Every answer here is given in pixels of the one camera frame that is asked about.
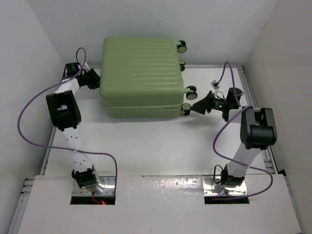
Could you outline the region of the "green suitcase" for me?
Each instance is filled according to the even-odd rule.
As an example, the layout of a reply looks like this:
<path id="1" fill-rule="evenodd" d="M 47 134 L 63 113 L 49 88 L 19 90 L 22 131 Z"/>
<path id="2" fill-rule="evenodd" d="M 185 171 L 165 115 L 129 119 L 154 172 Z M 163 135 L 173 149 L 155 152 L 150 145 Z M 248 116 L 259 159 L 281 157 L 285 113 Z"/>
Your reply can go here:
<path id="1" fill-rule="evenodd" d="M 183 40 L 106 37 L 103 41 L 99 96 L 111 118 L 187 116 L 197 98 L 195 86 L 184 86 L 187 51 Z"/>

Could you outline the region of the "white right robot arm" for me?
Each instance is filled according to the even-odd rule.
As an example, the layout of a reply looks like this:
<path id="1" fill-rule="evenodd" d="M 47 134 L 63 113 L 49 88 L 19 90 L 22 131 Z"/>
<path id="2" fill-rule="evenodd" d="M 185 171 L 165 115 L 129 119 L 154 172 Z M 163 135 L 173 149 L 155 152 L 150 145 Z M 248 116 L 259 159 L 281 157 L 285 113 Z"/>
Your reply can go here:
<path id="1" fill-rule="evenodd" d="M 196 102 L 191 110 L 199 114 L 210 113 L 211 110 L 222 112 L 226 125 L 238 120 L 240 124 L 241 144 L 234 157 L 222 169 L 220 183 L 227 187 L 236 187 L 242 184 L 246 171 L 258 154 L 274 145 L 277 140 L 277 130 L 271 108 L 240 107 L 243 92 L 238 88 L 230 88 L 227 97 L 218 98 L 213 92 Z"/>

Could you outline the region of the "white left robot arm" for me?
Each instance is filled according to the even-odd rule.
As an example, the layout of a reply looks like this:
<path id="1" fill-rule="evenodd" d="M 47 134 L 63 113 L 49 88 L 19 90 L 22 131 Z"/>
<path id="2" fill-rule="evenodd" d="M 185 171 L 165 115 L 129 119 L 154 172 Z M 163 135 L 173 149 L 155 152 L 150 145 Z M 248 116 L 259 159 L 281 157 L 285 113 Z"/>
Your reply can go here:
<path id="1" fill-rule="evenodd" d="M 52 124 L 64 135 L 74 160 L 72 178 L 79 188 L 95 193 L 99 186 L 99 176 L 94 164 L 84 153 L 80 152 L 82 143 L 79 137 L 81 113 L 75 99 L 75 93 L 86 86 L 91 90 L 100 86 L 100 77 L 94 69 L 84 68 L 73 62 L 65 65 L 64 82 L 52 94 L 46 96 Z"/>

